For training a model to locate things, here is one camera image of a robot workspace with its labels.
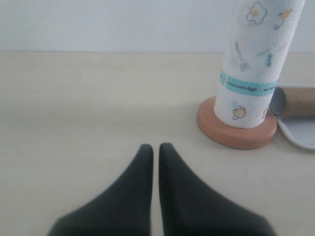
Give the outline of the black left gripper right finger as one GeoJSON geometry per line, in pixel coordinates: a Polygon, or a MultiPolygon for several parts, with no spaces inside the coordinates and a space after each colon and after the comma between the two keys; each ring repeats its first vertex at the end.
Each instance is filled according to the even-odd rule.
{"type": "Polygon", "coordinates": [[[166,236],[274,236],[270,223],[201,180],[171,143],[159,147],[159,199],[166,236]]]}

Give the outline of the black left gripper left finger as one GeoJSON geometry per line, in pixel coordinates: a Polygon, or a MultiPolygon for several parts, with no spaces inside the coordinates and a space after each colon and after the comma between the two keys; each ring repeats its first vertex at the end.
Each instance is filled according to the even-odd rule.
{"type": "Polygon", "coordinates": [[[142,144],[104,192],[60,217],[50,236],[149,236],[153,188],[153,148],[142,144]]]}

